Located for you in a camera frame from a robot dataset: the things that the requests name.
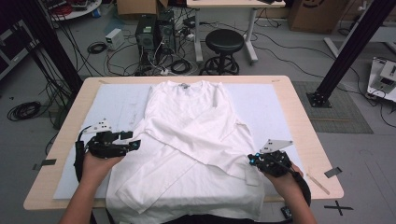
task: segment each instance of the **black metal pole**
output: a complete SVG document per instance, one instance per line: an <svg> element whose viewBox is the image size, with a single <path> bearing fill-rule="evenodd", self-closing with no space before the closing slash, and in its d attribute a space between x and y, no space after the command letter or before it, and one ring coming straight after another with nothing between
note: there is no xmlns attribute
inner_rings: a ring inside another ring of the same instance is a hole
<svg viewBox="0 0 396 224"><path fill-rule="evenodd" d="M37 0L14 0L13 4L15 4L15 9L21 13L23 22L27 25L34 38L38 39L58 68L59 73L71 90L72 99L76 98L82 86L82 79L64 51L55 32L50 27L43 8L41 8Z"/></svg>
<svg viewBox="0 0 396 224"><path fill-rule="evenodd" d="M329 100L349 67L395 6L396 0L374 0L317 90L307 94L312 106L321 107Z"/></svg>

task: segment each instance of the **stool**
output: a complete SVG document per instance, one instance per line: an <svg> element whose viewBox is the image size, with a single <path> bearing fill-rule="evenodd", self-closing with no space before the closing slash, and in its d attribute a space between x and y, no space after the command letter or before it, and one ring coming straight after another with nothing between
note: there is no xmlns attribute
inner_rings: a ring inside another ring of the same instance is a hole
<svg viewBox="0 0 396 224"><path fill-rule="evenodd" d="M224 73L238 75L239 65L233 58L233 54L244 47L244 37L233 30L219 29L210 32L205 42L219 56L208 59L199 75L204 71L209 75L223 75Z"/></svg>

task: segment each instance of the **wooden table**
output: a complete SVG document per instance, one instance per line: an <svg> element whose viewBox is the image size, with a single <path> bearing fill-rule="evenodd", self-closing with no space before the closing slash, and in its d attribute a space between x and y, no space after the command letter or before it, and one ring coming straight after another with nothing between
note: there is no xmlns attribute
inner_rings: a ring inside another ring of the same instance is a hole
<svg viewBox="0 0 396 224"><path fill-rule="evenodd" d="M323 173L332 169L329 159L305 114L304 108L288 77L284 76L235 76L235 77L90 77L78 93L76 101L59 131L47 160L56 159L54 165L43 166L33 184L23 206L27 210L66 208L69 200L53 200L52 196L61 179L64 163L70 148L74 145L81 124L91 108L99 87L102 84L147 84L166 80L192 83L199 80L223 83L272 84L289 125L294 145L304 169L315 181L308 179L312 199L337 199L344 195L336 176L327 178ZM279 197L266 197L266 202L281 200ZM105 207L105 200L96 200L95 207Z"/></svg>
<svg viewBox="0 0 396 224"><path fill-rule="evenodd" d="M199 24L200 24L200 16L199 11L200 8L204 7L245 7L251 8L250 15L248 18L249 25L247 28L247 33L245 35L245 45L247 47L247 51L250 57L250 63L255 63L259 59L257 58L257 54L254 51L253 46L251 45L250 38L253 33L254 20L256 18L257 9L261 7L284 7L284 2L274 2L273 4L265 4L263 2L259 2L257 0L187 0L187 6L195 9L195 37L194 37L194 47L195 47L195 57L198 63L204 61L204 56L202 54L201 49L201 39L199 34Z"/></svg>

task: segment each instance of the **desk leg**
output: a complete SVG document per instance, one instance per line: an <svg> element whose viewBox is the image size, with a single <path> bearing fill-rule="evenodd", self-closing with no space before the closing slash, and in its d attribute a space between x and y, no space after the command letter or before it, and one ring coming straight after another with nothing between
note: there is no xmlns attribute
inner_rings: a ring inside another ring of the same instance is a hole
<svg viewBox="0 0 396 224"><path fill-rule="evenodd" d="M204 57L202 55L201 49L201 39L199 36L199 8L195 9L195 38L194 38L194 47L195 47L195 58L196 62L202 63L204 61Z"/></svg>
<svg viewBox="0 0 396 224"><path fill-rule="evenodd" d="M250 42L251 34L253 33L253 26L254 26L254 19L256 18L256 12L257 12L257 8L255 7L252 8L250 11L247 34L245 35L245 46L247 47L248 55L250 56L250 63L255 63L259 60L257 58L256 51L254 51L254 48Z"/></svg>

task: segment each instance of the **gray floor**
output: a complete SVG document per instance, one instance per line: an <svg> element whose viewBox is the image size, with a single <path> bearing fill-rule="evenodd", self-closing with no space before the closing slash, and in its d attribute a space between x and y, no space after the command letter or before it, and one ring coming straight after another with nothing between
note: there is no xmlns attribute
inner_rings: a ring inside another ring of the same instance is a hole
<svg viewBox="0 0 396 224"><path fill-rule="evenodd" d="M277 29L270 26L255 27L255 31L266 34L278 44L289 47L307 47L319 49L331 54L323 42L327 35L296 33L289 31L285 21L281 21ZM86 48L94 41L104 41L104 36L113 28L120 27L125 34L134 34L135 25L132 22L121 22L109 12L102 18L94 19L90 16L78 18L67 23L78 42L82 53L87 56ZM259 21L264 25L266 20ZM237 28L246 29L244 24ZM60 33L64 48L75 62L74 51ZM334 32L330 35L340 45L343 37ZM332 66L333 59L326 55L308 49L287 49L275 45L263 35L259 35L253 45L270 49L277 57L294 61L302 69L311 74L324 77ZM186 52L192 51L192 44L185 47ZM213 53L203 46L204 57L207 59ZM291 63L278 60L270 51L256 49L260 61L250 65L245 50L235 54L240 64L241 75L286 75L295 81L320 81L320 78L306 75ZM104 73L104 59L106 54L92 55L89 62L98 72ZM364 91L370 74L373 57L385 57L396 60L393 54L381 43L367 45L353 67L359 73L360 86ZM193 54L187 58L193 61ZM117 54L112 63L126 67L136 63L139 59L136 46L129 47ZM80 71L83 77L90 76L88 70ZM358 87L357 76L348 71L342 82L352 91ZM48 96L41 93L46 87L46 81L30 57L24 59L19 66L0 81L0 119L2 133L0 143L0 223L56 223L63 211L25 211L23 201L35 180L37 171L33 170L35 163L46 158L45 148L49 140L57 133L52 129L49 118L38 118L26 121L12 122L7 120L7 112L15 105L25 102L40 101L45 103ZM334 205L334 200L314 201L312 209L319 223L395 223L396 219L396 168L393 164L396 157L395 143L396 129L389 127L382 119L380 106L372 107L360 95L350 93L355 104L366 118L374 134L340 134L318 133L333 167L340 167L343 171L338 178L344 188L345 196L337 200L340 206L352 207L354 210L342 210L343 215L336 209L325 209L324 205ZM384 102L382 115L384 119L396 125L396 113L390 114L392 104ZM266 204L266 220L280 220L278 208L281 203ZM103 211L98 210L100 223L106 223Z"/></svg>

